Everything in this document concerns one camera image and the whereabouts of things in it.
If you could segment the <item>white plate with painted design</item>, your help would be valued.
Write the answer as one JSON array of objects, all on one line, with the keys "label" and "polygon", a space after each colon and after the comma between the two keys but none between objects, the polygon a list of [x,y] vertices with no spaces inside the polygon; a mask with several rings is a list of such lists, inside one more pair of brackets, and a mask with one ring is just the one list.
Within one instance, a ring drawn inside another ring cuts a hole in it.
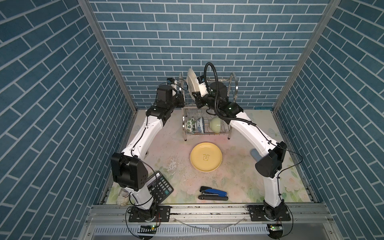
[{"label": "white plate with painted design", "polygon": [[187,73],[187,85],[189,89],[189,93],[191,98],[195,101],[196,95],[200,93],[198,76],[193,71],[193,69],[189,69]]}]

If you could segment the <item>steel two-tier dish rack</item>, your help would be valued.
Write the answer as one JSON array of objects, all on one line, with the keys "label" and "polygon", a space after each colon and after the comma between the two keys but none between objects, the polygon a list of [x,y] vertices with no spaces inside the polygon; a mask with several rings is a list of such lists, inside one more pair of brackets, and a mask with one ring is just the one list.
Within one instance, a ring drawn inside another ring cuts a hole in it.
[{"label": "steel two-tier dish rack", "polygon": [[[187,86],[187,77],[184,77],[183,74],[180,73],[177,83],[181,85],[180,91],[181,93],[183,93],[185,98],[185,107],[182,108],[182,111],[183,111],[182,127],[183,127],[184,140],[186,141],[189,136],[193,136],[193,135],[196,135],[196,136],[197,135],[226,135],[227,138],[230,139],[232,134],[232,127],[229,126],[227,123],[225,123],[223,120],[222,120],[221,132],[219,134],[215,134],[212,132],[212,130],[209,127],[209,122],[211,121],[211,119],[216,117],[216,115],[214,115],[214,112],[210,111],[208,107],[202,107],[201,109],[198,109],[196,107],[195,101],[191,98],[191,95],[189,93],[189,89]],[[200,117],[204,118],[205,133],[204,134],[198,134],[198,133],[188,134],[185,129],[187,120],[189,118],[194,118],[195,120],[197,120]]]}]

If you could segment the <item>yellow plate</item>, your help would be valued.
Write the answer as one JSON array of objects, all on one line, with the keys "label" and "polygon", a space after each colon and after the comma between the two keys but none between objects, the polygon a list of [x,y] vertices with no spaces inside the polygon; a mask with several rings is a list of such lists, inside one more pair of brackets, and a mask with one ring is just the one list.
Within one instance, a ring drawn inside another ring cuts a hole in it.
[{"label": "yellow plate", "polygon": [[216,170],[223,161],[223,154],[220,148],[209,142],[197,144],[190,153],[192,166],[203,173]]}]

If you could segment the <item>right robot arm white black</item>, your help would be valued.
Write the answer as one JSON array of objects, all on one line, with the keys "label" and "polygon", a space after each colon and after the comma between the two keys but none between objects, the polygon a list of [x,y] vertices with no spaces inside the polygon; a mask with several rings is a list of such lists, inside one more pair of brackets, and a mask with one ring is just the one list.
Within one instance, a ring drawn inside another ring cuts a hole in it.
[{"label": "right robot arm white black", "polygon": [[212,83],[212,88],[207,88],[205,83],[190,95],[195,100],[198,108],[208,107],[221,120],[239,131],[256,149],[261,156],[255,168],[264,178],[265,207],[276,209],[283,205],[281,188],[279,184],[280,172],[285,158],[287,145],[278,143],[257,124],[253,123],[244,110],[235,102],[230,102],[228,97],[221,96],[221,90],[226,86],[221,82]]}]

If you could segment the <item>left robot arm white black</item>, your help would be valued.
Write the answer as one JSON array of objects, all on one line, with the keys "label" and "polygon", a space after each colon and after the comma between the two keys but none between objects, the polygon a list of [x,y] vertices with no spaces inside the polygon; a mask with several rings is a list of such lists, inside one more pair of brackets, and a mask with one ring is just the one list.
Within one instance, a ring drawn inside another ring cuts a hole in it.
[{"label": "left robot arm white black", "polygon": [[135,207],[149,211],[155,207],[155,198],[146,185],[148,178],[146,153],[156,135],[171,117],[174,109],[185,106],[184,95],[177,84],[160,85],[154,104],[146,111],[145,120],[136,136],[122,150],[111,157],[112,176],[115,183],[135,200]]}]

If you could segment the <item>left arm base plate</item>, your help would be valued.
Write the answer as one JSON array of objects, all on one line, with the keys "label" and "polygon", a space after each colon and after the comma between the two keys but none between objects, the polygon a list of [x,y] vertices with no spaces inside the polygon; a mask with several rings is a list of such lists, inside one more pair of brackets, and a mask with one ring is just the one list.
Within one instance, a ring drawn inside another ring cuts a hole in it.
[{"label": "left arm base plate", "polygon": [[170,206],[151,206],[148,210],[143,210],[138,207],[132,207],[128,210],[130,223],[153,222],[169,222]]}]

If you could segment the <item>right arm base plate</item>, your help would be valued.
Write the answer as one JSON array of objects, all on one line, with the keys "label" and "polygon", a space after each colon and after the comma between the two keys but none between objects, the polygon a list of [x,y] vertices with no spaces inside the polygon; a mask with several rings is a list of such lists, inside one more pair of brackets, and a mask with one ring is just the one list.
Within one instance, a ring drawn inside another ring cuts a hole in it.
[{"label": "right arm base plate", "polygon": [[252,222],[259,221],[291,221],[291,214],[285,204],[282,204],[276,208],[269,205],[248,205],[247,211],[250,214]]}]

